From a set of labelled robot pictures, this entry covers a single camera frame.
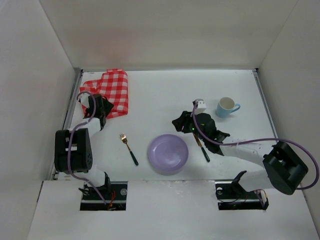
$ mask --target mug handle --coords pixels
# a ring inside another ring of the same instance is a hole
[[[241,107],[240,104],[238,104],[238,103],[236,103],[234,106],[235,106],[235,108],[231,111],[231,113],[233,113],[235,111],[238,111],[240,109],[240,107]]]

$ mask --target red checkered cloth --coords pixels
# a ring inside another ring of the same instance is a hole
[[[128,98],[128,75],[118,68],[107,69],[101,79],[86,81],[80,87],[80,92],[88,91],[92,94],[105,96],[110,103],[114,104],[113,109],[106,117],[107,119],[127,115],[129,109]]]

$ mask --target mug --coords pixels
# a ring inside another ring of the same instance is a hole
[[[235,103],[230,97],[223,97],[220,99],[215,112],[218,117],[226,118],[229,114],[238,111],[239,109],[240,104]]]

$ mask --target utensil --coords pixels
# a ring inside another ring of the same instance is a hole
[[[177,173],[186,164],[188,156],[189,150],[185,141],[173,134],[158,136],[148,149],[151,165],[161,173]]]
[[[207,154],[206,150],[205,150],[205,149],[204,149],[204,147],[202,146],[202,144],[201,144],[201,142],[200,142],[199,138],[198,138],[195,134],[193,134],[193,136],[194,136],[194,138],[195,138],[196,143],[197,143],[197,144],[198,144],[198,146],[201,148],[202,153],[203,153],[203,155],[204,155],[204,157],[205,157],[205,160],[206,160],[208,163],[210,163],[210,158],[209,158],[209,156],[208,156],[208,154]]]
[[[120,134],[120,137],[121,137],[122,142],[127,146],[128,150],[129,150],[129,152],[130,152],[130,155],[131,155],[131,157],[132,157],[132,159],[133,159],[133,161],[134,161],[134,164],[138,166],[139,163],[138,163],[138,161],[137,161],[134,153],[131,151],[131,149],[130,149],[130,147],[129,147],[129,145],[128,145],[128,140],[127,140],[126,135],[125,135],[124,133],[121,133],[121,134]]]
[[[238,111],[240,107],[240,104],[235,103],[235,101],[233,101],[230,97],[223,97],[219,100],[215,113],[220,118],[226,118],[229,116],[229,114]]]

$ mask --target black handle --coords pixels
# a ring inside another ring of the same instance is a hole
[[[133,159],[133,161],[134,161],[134,164],[135,165],[139,165],[139,163],[138,163],[138,161],[137,161],[137,159],[136,159],[136,157],[135,157],[135,155],[134,155],[134,153],[132,152],[132,151],[130,151],[130,154],[131,154],[131,157],[132,157],[132,159]]]
[[[201,147],[201,150],[202,150],[202,152],[203,152],[203,155],[204,155],[204,157],[205,157],[205,160],[206,160],[208,163],[210,163],[210,158],[209,158],[208,154],[206,153],[204,147]]]

